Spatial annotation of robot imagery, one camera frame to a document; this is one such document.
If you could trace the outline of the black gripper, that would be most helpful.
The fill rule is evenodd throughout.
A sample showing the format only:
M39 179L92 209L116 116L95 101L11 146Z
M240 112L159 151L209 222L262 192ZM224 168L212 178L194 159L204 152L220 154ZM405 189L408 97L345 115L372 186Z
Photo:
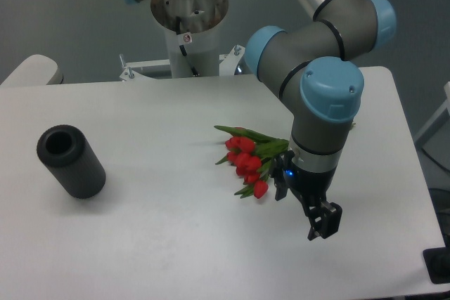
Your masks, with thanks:
M310 222L309 241L318 237L326 239L339 229L342 207L328 202L326 196L338 160L339 152L317 155L289 150L277 154L271 161L269 176L274 180L275 200L282 200L290 191L302 203Z

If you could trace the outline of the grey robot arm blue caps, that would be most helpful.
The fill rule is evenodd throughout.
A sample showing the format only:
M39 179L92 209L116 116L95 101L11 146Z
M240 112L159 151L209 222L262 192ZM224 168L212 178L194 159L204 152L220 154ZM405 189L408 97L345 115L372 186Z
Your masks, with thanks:
M136 4L145 0L125 0ZM174 78L219 74L213 31L228 0L149 0L167 33ZM326 199L361 104L364 78L352 59L387 43L397 18L388 0L298 0L312 22L288 33L266 26L249 39L246 65L293 115L288 149L269 169L276 199L292 193L310 222L308 238L338 231L341 207Z

